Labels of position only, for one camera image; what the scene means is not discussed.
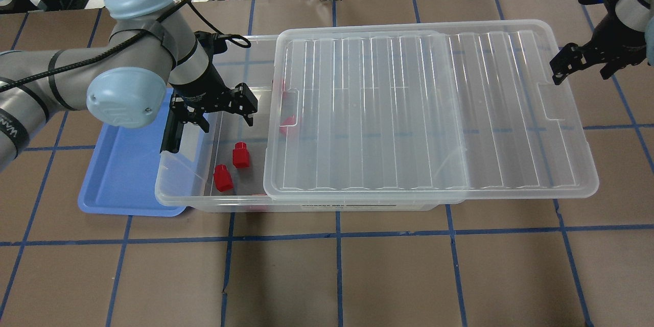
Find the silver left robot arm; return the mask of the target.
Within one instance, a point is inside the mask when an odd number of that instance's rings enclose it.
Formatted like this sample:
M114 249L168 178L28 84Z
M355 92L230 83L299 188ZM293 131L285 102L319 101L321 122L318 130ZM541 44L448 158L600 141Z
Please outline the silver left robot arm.
M178 124L205 132L206 113L254 124L259 102L245 83L225 85L213 57L236 34L193 32L178 12L189 0L104 0L116 25L104 48L2 52L2 169L63 111L88 110L105 124L141 128L157 116L167 87Z

